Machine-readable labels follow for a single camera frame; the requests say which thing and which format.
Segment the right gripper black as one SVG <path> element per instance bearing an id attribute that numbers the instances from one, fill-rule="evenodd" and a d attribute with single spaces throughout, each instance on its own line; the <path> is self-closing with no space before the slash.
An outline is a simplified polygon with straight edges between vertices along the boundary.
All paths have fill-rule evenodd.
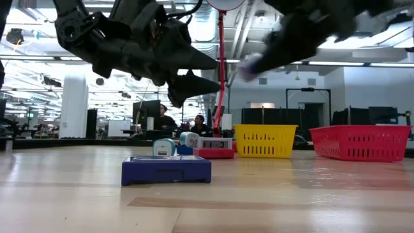
<path id="1" fill-rule="evenodd" d="M 265 50 L 252 58 L 252 72 L 262 73 L 310 58 L 326 38 L 320 24 L 306 15 L 289 14 L 284 17 L 279 31 L 273 31 L 265 37 Z"/>

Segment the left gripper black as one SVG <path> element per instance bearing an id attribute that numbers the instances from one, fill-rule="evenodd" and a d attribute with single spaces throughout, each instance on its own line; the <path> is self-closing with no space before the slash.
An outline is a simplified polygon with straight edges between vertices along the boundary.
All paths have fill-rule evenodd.
<path id="1" fill-rule="evenodd" d="M 164 26 L 163 37 L 154 28 L 145 28 L 130 37 L 127 66 L 132 77 L 136 80 L 149 78 L 156 86 L 168 84 L 168 98 L 177 108 L 181 108 L 188 98 L 218 92 L 218 83 L 196 76 L 192 70 L 185 75 L 177 75 L 177 70 L 165 64 L 179 69 L 210 70 L 215 69 L 218 63 L 191 46 L 187 24 L 168 19 Z M 162 58 L 157 52 L 160 40 Z"/>

